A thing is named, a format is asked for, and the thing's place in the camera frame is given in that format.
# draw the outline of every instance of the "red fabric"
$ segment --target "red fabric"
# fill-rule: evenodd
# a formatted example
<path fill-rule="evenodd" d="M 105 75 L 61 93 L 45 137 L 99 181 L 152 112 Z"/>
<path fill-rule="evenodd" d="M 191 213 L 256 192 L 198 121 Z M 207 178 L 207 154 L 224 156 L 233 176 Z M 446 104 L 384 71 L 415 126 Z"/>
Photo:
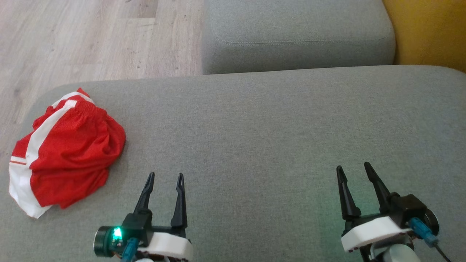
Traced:
<path fill-rule="evenodd" d="M 89 96 L 81 88 L 78 92 Z M 30 165 L 31 189 L 42 207 L 67 208 L 103 186 L 108 166 L 121 154 L 126 139 L 123 127 L 107 111 L 79 95 L 49 106 L 34 121 L 34 131 L 67 100 L 77 101 L 76 105 L 56 122 Z M 31 134 L 17 142 L 13 156 L 25 158 Z"/>

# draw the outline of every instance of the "gray fabric surface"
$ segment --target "gray fabric surface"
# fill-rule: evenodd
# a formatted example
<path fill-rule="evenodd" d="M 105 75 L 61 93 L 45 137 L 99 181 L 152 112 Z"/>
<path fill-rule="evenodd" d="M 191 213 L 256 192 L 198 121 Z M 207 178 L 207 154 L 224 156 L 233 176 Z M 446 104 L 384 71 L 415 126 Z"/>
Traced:
<path fill-rule="evenodd" d="M 204 74 L 392 64 L 381 0 L 205 0 Z"/>
<path fill-rule="evenodd" d="M 440 220 L 444 251 L 465 260 L 461 72 L 378 66 L 72 84 L 39 98 L 20 136 L 78 87 L 125 128 L 124 152 L 106 186 L 38 220 L 10 198 L 2 170 L 0 261 L 110 261 L 94 257 L 94 233 L 123 221 L 154 171 L 158 225 L 169 225 L 177 174 L 185 174 L 196 261 L 359 262 L 340 243 L 336 166 L 370 214 L 378 206 L 364 161 L 390 190 L 426 203 Z M 441 261 L 415 245 L 423 262 Z"/>

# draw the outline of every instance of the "yellow cushion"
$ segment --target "yellow cushion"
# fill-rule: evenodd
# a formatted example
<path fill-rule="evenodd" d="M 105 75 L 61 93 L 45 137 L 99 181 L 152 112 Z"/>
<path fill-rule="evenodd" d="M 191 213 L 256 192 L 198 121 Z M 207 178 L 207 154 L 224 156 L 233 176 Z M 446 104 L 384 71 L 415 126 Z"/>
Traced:
<path fill-rule="evenodd" d="M 466 72 L 466 0 L 384 0 L 395 29 L 397 64 Z"/>

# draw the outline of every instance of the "glowing green light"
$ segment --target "glowing green light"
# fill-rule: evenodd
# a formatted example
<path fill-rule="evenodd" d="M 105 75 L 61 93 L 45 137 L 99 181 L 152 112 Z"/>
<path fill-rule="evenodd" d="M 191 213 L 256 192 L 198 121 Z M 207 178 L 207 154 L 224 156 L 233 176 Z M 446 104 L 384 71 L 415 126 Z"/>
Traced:
<path fill-rule="evenodd" d="M 115 229 L 113 230 L 113 238 L 114 238 L 114 239 L 122 238 L 121 229 L 120 229 L 120 228 L 115 228 Z"/>

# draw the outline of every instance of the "blue connector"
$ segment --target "blue connector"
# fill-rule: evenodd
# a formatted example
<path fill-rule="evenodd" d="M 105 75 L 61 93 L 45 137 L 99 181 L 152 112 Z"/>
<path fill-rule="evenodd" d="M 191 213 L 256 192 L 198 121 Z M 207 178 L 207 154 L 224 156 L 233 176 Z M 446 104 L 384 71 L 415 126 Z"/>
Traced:
<path fill-rule="evenodd" d="M 424 239 L 426 244 L 433 248 L 439 242 L 439 239 L 432 234 L 432 230 L 426 226 L 419 218 L 415 217 L 409 221 L 409 227 L 421 239 Z"/>
<path fill-rule="evenodd" d="M 120 262 L 131 262 L 134 255 L 136 255 L 137 248 L 139 246 L 139 239 L 131 237 L 128 240 L 128 244 L 124 248 L 123 254 L 121 255 Z"/>

